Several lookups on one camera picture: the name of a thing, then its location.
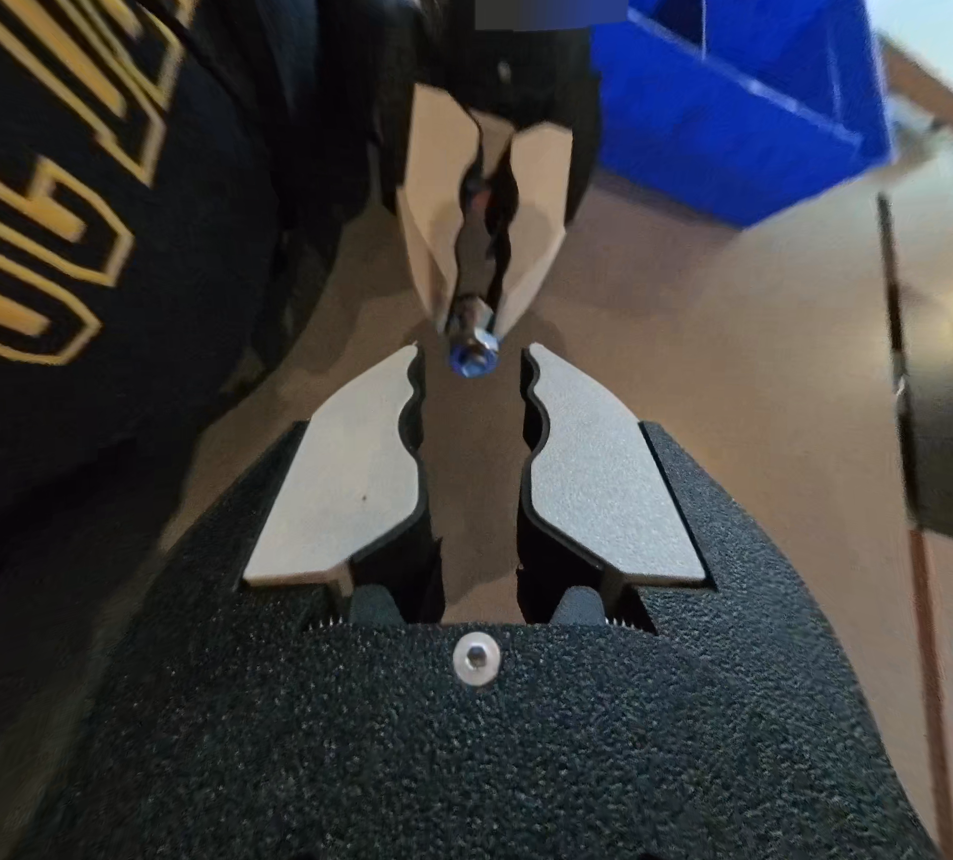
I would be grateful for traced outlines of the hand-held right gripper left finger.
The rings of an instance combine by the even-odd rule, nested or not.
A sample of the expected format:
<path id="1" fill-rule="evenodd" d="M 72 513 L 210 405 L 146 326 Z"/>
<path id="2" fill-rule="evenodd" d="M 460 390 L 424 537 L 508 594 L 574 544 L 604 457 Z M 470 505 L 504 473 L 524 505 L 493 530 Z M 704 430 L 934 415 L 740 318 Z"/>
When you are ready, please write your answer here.
<path id="1" fill-rule="evenodd" d="M 243 570 L 252 588 L 367 585 L 428 614 L 428 493 L 419 449 L 424 355 L 405 345 L 304 425 Z"/>

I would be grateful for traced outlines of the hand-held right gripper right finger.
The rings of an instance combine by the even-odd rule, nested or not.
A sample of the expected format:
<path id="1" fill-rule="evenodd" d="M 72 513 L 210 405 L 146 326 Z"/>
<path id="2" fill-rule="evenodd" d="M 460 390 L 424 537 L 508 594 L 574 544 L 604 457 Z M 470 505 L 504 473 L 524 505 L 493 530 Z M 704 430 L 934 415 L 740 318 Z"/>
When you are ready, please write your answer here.
<path id="1" fill-rule="evenodd" d="M 538 342 L 521 354 L 520 394 L 522 612 L 553 615 L 574 587 L 597 592 L 609 615 L 636 614 L 641 588 L 705 588 L 704 559 L 637 415 Z"/>

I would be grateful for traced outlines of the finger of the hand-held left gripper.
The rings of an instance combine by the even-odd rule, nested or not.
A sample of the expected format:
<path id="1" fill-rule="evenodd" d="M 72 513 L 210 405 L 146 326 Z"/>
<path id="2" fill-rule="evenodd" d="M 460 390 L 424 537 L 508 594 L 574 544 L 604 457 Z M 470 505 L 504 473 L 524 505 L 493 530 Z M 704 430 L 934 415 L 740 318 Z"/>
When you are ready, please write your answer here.
<path id="1" fill-rule="evenodd" d="M 529 309 L 565 239 L 572 151 L 572 132 L 553 123 L 521 131 L 509 122 L 487 125 L 487 256 L 494 260 L 487 302 L 497 338 Z"/>
<path id="2" fill-rule="evenodd" d="M 438 333 L 446 329 L 459 283 L 461 187 L 479 166 L 480 149 L 478 124 L 465 108 L 443 89 L 414 86 L 397 217 L 413 287 Z"/>

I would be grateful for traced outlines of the metal hex nut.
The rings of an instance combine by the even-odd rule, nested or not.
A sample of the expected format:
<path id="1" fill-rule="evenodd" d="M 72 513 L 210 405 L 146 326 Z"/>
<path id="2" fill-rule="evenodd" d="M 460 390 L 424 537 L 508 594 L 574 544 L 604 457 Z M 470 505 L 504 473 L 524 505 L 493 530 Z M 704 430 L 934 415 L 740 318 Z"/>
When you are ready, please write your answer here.
<path id="1" fill-rule="evenodd" d="M 485 377 L 498 364 L 499 343 L 486 330 L 459 331 L 450 336 L 448 344 L 448 364 L 463 379 Z"/>

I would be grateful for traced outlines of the blue plastic bin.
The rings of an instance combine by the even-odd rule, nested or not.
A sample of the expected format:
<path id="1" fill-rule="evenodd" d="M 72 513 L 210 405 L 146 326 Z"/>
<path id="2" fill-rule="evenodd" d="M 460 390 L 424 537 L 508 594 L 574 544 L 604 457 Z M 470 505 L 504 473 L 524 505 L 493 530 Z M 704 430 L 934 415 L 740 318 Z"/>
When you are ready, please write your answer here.
<path id="1" fill-rule="evenodd" d="M 595 26 L 600 164 L 746 228 L 891 163 L 865 0 L 628 0 Z"/>

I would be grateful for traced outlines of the person's left forearm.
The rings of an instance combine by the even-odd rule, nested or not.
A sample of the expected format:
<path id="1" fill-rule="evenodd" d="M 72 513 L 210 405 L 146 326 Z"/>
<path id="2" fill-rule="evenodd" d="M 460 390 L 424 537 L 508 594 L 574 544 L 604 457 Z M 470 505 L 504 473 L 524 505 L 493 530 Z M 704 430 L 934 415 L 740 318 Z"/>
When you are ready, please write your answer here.
<path id="1" fill-rule="evenodd" d="M 430 44 L 414 0 L 314 0 L 315 91 L 303 114 L 309 198 L 322 225 L 363 211 L 371 151 L 382 193 L 403 181 L 414 87 Z"/>

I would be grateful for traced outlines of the person's black sweatshirt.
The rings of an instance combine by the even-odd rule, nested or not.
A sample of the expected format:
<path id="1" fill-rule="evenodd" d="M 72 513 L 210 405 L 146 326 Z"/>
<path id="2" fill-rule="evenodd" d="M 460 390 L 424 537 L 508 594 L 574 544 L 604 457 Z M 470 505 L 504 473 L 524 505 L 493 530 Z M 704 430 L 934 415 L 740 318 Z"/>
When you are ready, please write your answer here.
<path id="1" fill-rule="evenodd" d="M 314 0 L 2 0 L 2 694 L 86 654 L 285 345 Z"/>

